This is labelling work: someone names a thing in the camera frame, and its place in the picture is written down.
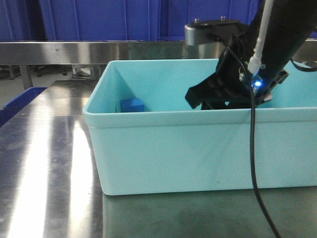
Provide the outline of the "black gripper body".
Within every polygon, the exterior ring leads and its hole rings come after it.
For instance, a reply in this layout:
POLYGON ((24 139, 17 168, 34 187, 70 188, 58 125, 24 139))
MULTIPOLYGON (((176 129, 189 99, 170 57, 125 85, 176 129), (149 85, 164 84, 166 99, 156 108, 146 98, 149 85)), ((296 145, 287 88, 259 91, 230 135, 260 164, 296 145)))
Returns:
POLYGON ((232 37, 216 66, 216 71, 201 86, 202 110, 257 107, 272 99, 271 90, 283 82, 284 69, 265 71, 252 76, 247 70, 247 50, 242 40, 232 37))

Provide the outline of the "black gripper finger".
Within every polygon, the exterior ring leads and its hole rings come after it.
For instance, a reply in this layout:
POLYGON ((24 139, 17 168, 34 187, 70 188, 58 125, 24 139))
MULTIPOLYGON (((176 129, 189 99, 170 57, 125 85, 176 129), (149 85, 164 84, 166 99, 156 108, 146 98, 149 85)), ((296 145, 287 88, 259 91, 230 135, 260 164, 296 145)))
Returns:
POLYGON ((185 100, 192 109, 201 105, 202 109, 214 109, 219 103, 216 96, 217 75, 212 74, 196 86, 190 87, 185 95, 185 100))

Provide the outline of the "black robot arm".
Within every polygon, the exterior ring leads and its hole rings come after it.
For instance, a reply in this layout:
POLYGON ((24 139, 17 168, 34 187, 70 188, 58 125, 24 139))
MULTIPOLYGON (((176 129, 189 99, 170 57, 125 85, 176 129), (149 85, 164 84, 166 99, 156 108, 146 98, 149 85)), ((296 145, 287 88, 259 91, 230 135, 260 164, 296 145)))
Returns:
MULTIPOLYGON (((192 22, 185 26, 188 45, 212 41, 225 45, 215 72, 196 86, 188 89, 186 101, 192 108, 202 106, 209 109, 249 108, 251 95, 247 64, 254 53, 259 35, 263 8, 260 8, 249 25, 239 20, 210 20, 192 22)), ((317 3, 309 0, 276 0, 264 41, 261 62, 263 69, 258 72, 262 84, 255 88, 255 104, 270 100, 272 89, 287 77, 286 64, 311 35, 317 25, 317 3)))

